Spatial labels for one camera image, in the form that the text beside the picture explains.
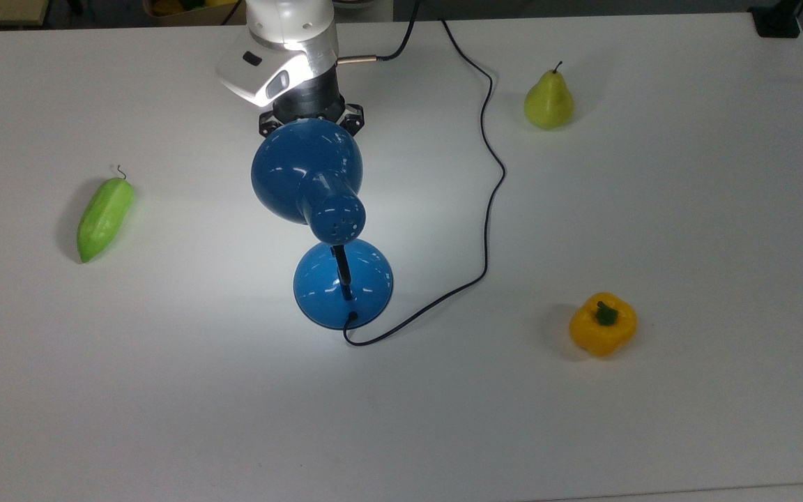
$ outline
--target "yellow bell pepper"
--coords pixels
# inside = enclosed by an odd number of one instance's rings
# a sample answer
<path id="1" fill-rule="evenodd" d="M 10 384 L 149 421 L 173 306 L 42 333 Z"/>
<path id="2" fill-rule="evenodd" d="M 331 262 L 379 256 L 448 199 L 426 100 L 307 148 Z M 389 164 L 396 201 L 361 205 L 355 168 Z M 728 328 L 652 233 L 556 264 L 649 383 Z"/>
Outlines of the yellow bell pepper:
<path id="1" fill-rule="evenodd" d="M 612 293 L 596 293 L 569 322 L 572 341 L 596 357 L 605 357 L 628 343 L 637 331 L 637 312 Z"/>

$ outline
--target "power cord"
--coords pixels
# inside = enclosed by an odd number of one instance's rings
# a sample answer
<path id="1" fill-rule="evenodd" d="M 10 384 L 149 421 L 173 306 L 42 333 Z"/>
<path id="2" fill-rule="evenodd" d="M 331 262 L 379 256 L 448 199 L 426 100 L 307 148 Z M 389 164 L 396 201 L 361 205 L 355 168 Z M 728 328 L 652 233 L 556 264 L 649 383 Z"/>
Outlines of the power cord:
<path id="1" fill-rule="evenodd" d="M 389 56 L 386 57 L 392 59 L 398 57 L 398 54 L 402 53 L 402 49 L 404 49 L 405 44 L 407 44 L 408 42 L 408 36 L 411 34 L 411 28 L 414 25 L 414 19 L 415 17 L 417 17 L 418 4 L 420 4 L 420 1 L 418 1 L 414 6 L 414 15 L 411 16 L 411 23 L 408 25 L 408 33 L 407 35 L 405 35 L 404 41 L 401 42 L 401 47 L 399 47 L 399 50 L 395 51 L 395 53 L 391 54 L 391 57 Z M 494 185 L 494 189 L 491 191 L 491 196 L 488 197 L 488 206 L 485 209 L 484 226 L 482 226 L 482 273 L 480 273 L 479 276 L 476 277 L 474 280 L 471 280 L 470 282 L 464 284 L 463 286 L 450 290 L 444 295 L 439 296 L 439 298 L 437 298 L 424 308 L 421 308 L 420 310 L 415 312 L 414 315 L 411 315 L 411 317 L 402 321 L 400 324 L 392 328 L 392 330 L 386 331 L 386 333 L 383 333 L 378 337 L 374 337 L 374 339 L 360 342 L 349 339 L 349 326 L 358 318 L 357 312 L 354 311 L 349 312 L 349 317 L 348 319 L 346 319 L 345 325 L 343 326 L 343 338 L 346 340 L 347 343 L 355 347 L 363 347 L 371 345 L 373 343 L 377 343 L 380 340 L 384 340 L 395 333 L 398 333 L 399 330 L 410 324 L 418 317 L 421 317 L 421 315 L 426 314 L 426 312 L 431 308 L 433 308 L 434 306 L 441 304 L 443 301 L 449 299 L 451 296 L 454 296 L 458 294 L 460 291 L 463 291 L 469 288 L 470 286 L 473 286 L 475 283 L 480 282 L 480 280 L 484 279 L 485 274 L 488 273 L 488 234 L 489 234 L 488 230 L 489 230 L 489 222 L 491 220 L 491 207 L 493 207 L 494 205 L 494 197 L 495 195 L 497 195 L 498 190 L 500 190 L 500 185 L 503 184 L 505 178 L 507 178 L 507 166 L 504 165 L 504 162 L 501 161 L 497 152 L 495 152 L 493 147 L 491 147 L 491 144 L 488 142 L 488 137 L 485 134 L 485 109 L 488 108 L 488 104 L 489 102 L 491 102 L 491 96 L 494 94 L 494 79 L 485 70 L 479 67 L 478 64 L 473 63 L 473 60 L 471 60 L 471 58 L 467 57 L 466 54 L 464 54 L 464 52 L 460 49 L 460 46 L 458 45 L 457 41 L 454 39 L 454 36 L 452 35 L 452 31 L 450 30 L 448 23 L 445 22 L 444 19 L 439 19 L 439 22 L 442 22 L 442 26 L 444 26 L 445 32 L 448 34 L 450 42 L 452 42 L 452 45 L 454 45 L 454 50 L 457 51 L 460 57 L 463 58 L 463 60 L 466 61 L 467 64 L 475 68 L 477 71 L 479 71 L 479 73 L 482 73 L 482 75 L 484 75 L 488 79 L 488 93 L 485 95 L 485 100 L 484 102 L 482 102 L 482 109 L 479 111 L 479 131 L 482 133 L 482 143 L 485 143 L 485 148 L 488 149 L 488 152 L 491 154 L 491 156 L 494 157 L 494 162 L 497 162 L 498 166 L 500 167 L 500 180 L 498 180 L 497 184 Z"/>
<path id="2" fill-rule="evenodd" d="M 225 26 L 227 23 L 229 23 L 231 16 L 233 16 L 234 13 L 237 12 L 237 7 L 240 7 L 241 2 L 243 2 L 243 0 L 237 0 L 235 2 L 235 6 L 231 7 L 231 12 L 229 13 L 229 15 L 225 16 L 225 19 L 222 20 L 219 26 Z"/>

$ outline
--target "pepper stem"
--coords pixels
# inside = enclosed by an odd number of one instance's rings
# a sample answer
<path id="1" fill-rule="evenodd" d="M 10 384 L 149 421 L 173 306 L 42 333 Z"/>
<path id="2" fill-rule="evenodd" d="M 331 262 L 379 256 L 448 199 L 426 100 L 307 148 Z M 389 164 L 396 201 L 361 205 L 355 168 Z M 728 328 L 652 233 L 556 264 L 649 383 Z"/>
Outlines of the pepper stem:
<path id="1" fill-rule="evenodd" d="M 597 302 L 597 324 L 611 326 L 618 320 L 618 311 L 603 302 Z"/>

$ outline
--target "blue desk lamp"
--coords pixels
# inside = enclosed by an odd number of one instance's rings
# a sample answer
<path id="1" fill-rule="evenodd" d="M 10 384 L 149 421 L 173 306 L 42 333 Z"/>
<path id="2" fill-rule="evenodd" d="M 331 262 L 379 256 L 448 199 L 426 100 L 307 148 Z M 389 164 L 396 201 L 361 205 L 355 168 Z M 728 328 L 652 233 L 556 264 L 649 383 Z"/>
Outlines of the blue desk lamp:
<path id="1" fill-rule="evenodd" d="M 309 225 L 321 241 L 293 277 L 293 295 L 307 317 L 341 330 L 380 315 L 392 295 L 392 269 L 358 238 L 365 222 L 361 152 L 344 128 L 319 119 L 277 128 L 252 160 L 252 188 L 272 213 Z"/>

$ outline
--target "fake vegetable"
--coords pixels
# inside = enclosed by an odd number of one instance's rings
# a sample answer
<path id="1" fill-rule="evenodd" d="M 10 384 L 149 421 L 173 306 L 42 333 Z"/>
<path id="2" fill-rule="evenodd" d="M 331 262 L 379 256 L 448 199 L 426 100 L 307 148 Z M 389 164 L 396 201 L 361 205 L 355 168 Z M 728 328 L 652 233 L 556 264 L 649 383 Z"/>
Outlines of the fake vegetable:
<path id="1" fill-rule="evenodd" d="M 114 240 L 134 196 L 135 191 L 125 178 L 110 178 L 98 187 L 76 233 L 82 263 L 88 263 Z"/>
<path id="2" fill-rule="evenodd" d="M 628 343 L 637 331 L 637 313 L 612 293 L 596 293 L 569 322 L 572 341 L 595 357 L 605 357 Z"/>

